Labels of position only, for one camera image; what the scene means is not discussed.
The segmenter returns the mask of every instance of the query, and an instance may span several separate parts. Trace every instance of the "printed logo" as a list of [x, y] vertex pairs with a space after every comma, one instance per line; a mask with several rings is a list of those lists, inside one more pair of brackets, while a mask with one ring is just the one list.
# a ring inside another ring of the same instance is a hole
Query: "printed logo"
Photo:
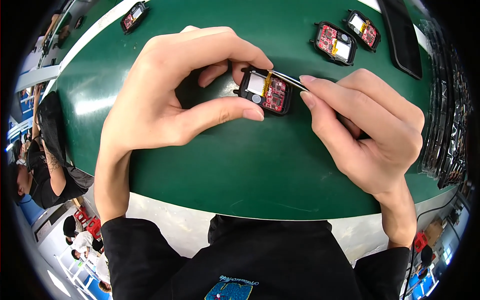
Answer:
[[247, 300], [250, 297], [253, 286], [257, 285], [258, 282], [222, 275], [220, 276], [220, 282], [210, 290], [205, 296], [205, 300]]

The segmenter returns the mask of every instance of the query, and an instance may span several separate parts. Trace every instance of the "cardboard box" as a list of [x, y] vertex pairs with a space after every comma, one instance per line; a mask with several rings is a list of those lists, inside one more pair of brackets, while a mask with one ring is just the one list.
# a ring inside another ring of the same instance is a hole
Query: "cardboard box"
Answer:
[[433, 245], [437, 242], [438, 238], [441, 236], [444, 228], [442, 227], [442, 221], [437, 219], [433, 222], [431, 222], [427, 229], [425, 229], [424, 233], [425, 236], [427, 237], [427, 244], [430, 247], [433, 247]]
[[78, 197], [78, 198], [75, 198], [75, 199], [72, 199], [72, 202], [73, 204], [75, 204], [75, 206], [78, 208], [82, 205], [82, 203], [84, 202], [84, 198], [82, 196]]

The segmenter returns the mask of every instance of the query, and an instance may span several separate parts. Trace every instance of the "gray floor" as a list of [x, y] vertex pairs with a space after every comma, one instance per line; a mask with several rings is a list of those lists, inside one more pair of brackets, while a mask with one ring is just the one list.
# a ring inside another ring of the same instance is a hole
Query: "gray floor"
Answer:
[[[447, 203], [456, 188], [416, 205], [417, 214]], [[85, 194], [85, 206], [98, 215], [93, 187]], [[420, 217], [418, 230], [425, 229], [437, 215], [445, 215], [449, 207]], [[169, 244], [182, 256], [193, 257], [207, 247], [207, 231], [213, 213], [189, 209], [134, 193], [130, 194], [127, 217], [148, 219], [160, 228]], [[388, 237], [382, 229], [381, 214], [331, 219], [332, 233], [348, 260], [355, 261], [365, 255], [386, 249]]]

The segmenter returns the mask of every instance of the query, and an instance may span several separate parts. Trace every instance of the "finger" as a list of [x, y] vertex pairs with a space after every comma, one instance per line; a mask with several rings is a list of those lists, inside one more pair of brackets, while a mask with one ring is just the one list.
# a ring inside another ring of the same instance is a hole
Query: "finger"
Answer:
[[197, 29], [200, 29], [200, 28], [195, 27], [195, 26], [192, 26], [192, 25], [188, 25], [188, 26], [185, 27], [182, 31], [180, 31], [180, 33], [182, 33], [182, 32], [189, 32], [189, 31], [193, 31], [193, 30], [197, 30]]
[[144, 48], [140, 52], [140, 55], [143, 55], [145, 52], [155, 49], [156, 47], [165, 47], [165, 45], [171, 45], [175, 43], [181, 43], [184, 41], [192, 40], [201, 36], [209, 36], [219, 33], [229, 32], [236, 35], [235, 31], [230, 27], [220, 26], [220, 27], [209, 27], [209, 28], [198, 28], [195, 26], [187, 26], [180, 33], [170, 34], [170, 35], [161, 35], [154, 36], [149, 39], [145, 44]]
[[260, 48], [230, 32], [184, 41], [178, 43], [175, 50], [176, 63], [188, 71], [226, 59], [248, 62], [259, 69], [273, 68], [272, 62]]
[[228, 70], [228, 61], [223, 60], [221, 62], [214, 63], [200, 73], [198, 76], [198, 85], [206, 87], [212, 83], [212, 81], [218, 76], [222, 75]]
[[358, 69], [347, 77], [340, 79], [336, 84], [361, 91], [398, 119], [408, 123], [417, 131], [422, 131], [425, 117], [421, 109], [407, 101], [385, 81], [369, 70]]
[[222, 97], [194, 106], [176, 116], [175, 127], [181, 132], [178, 144], [186, 144], [204, 130], [238, 118], [263, 121], [264, 112], [240, 97]]
[[[145, 76], [155, 73], [157, 81], [165, 89], [171, 90], [191, 71], [227, 59], [244, 61], [259, 69], [273, 68], [271, 61], [258, 47], [230, 32], [201, 36], [169, 47], [158, 46], [145, 53], [143, 58], [137, 58], [132, 70], [137, 67], [143, 69], [141, 74]], [[158, 72], [157, 65], [162, 65], [168, 72]]]
[[243, 68], [248, 68], [249, 66], [250, 66], [249, 63], [243, 62], [243, 61], [232, 63], [232, 77], [233, 77], [233, 81], [235, 81], [237, 85], [240, 85], [241, 80], [245, 74], [241, 70]]
[[401, 151], [409, 140], [410, 126], [396, 118], [362, 92], [341, 87], [329, 80], [301, 76], [301, 82], [331, 108], [351, 120], [379, 145]]
[[361, 134], [361, 129], [357, 125], [353, 124], [352, 121], [342, 115], [339, 115], [337, 119], [343, 124], [343, 126], [346, 127], [346, 129], [350, 132], [350, 134], [355, 140], [359, 138]]
[[348, 130], [336, 118], [335, 111], [322, 99], [310, 92], [300, 92], [303, 102], [312, 113], [312, 130], [324, 143], [337, 167], [356, 155], [359, 146]]

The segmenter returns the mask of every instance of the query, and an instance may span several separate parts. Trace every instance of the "right hand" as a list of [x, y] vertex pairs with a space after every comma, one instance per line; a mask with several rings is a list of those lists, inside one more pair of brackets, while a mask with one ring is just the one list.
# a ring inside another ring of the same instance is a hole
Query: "right hand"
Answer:
[[[312, 113], [312, 129], [338, 169], [380, 203], [389, 199], [382, 195], [406, 187], [404, 175], [422, 147], [423, 112], [365, 69], [336, 84], [311, 76], [300, 80], [310, 90], [300, 95]], [[371, 139], [357, 140], [360, 130]]]

